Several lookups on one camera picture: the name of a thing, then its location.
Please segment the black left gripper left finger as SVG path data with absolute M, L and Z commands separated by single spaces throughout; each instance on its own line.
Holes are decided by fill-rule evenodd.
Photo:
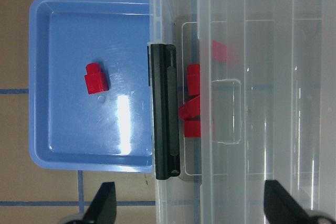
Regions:
M 114 182 L 101 184 L 89 208 L 84 214 L 84 223 L 115 223 L 117 216 L 116 189 Z

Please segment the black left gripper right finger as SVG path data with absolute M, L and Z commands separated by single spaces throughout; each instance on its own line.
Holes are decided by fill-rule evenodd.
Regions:
M 264 214 L 269 223 L 309 223 L 309 215 L 277 180 L 264 185 Z

